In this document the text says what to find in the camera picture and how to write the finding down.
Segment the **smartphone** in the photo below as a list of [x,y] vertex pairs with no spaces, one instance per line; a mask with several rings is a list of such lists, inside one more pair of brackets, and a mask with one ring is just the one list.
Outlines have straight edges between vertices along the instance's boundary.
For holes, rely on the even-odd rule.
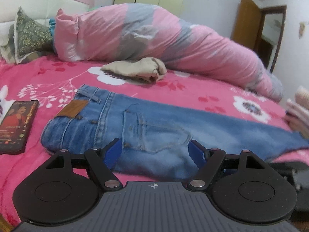
[[25,152],[29,132],[39,107],[37,100],[15,101],[0,124],[0,154]]

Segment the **pillowcase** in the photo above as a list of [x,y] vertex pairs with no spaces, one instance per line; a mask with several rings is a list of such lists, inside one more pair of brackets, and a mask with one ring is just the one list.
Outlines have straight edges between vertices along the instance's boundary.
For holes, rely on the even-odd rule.
[[[32,52],[29,54],[21,64],[29,63],[41,56],[48,55],[49,52]],[[0,55],[8,64],[15,64],[15,45],[14,45],[14,24],[10,26],[9,35],[7,40],[0,46]]]
[[39,24],[19,7],[14,22],[15,60],[21,63],[34,52],[53,52],[49,27]]

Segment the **gray gripper base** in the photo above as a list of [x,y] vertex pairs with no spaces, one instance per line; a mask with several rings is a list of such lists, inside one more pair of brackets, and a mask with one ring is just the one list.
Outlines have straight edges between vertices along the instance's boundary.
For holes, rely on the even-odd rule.
[[103,195],[87,215],[70,224],[38,227],[22,223],[15,232],[289,232],[286,221],[252,226],[217,211],[204,193],[190,192],[180,182],[128,182]]

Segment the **door frame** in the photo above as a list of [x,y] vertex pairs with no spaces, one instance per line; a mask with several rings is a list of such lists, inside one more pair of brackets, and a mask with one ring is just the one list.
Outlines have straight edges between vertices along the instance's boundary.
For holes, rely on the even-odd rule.
[[257,49],[258,49],[260,41],[261,41],[266,15],[267,14],[281,14],[281,13],[283,15],[279,40],[278,40],[278,44],[277,44],[277,50],[276,50],[275,57],[273,59],[273,62],[272,62],[271,68],[270,68],[270,73],[272,73],[274,68],[275,68],[275,65],[276,65],[276,61],[277,61],[277,58],[278,58],[278,54],[279,54],[280,46],[281,46],[281,41],[282,41],[282,37],[283,37],[284,24],[285,24],[285,19],[286,19],[286,5],[262,8],[261,12],[262,12],[262,18],[261,18],[261,22],[260,22],[260,28],[259,28],[259,31],[257,33],[257,38],[256,38],[254,49],[253,49],[255,52],[257,52]]

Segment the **blanket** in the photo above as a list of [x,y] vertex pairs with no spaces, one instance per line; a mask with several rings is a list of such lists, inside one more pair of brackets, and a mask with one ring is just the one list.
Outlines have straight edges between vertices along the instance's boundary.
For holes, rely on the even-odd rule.
[[168,69],[206,75],[280,101],[281,82],[252,51],[149,4],[119,4],[56,16],[54,43],[63,61],[154,57]]

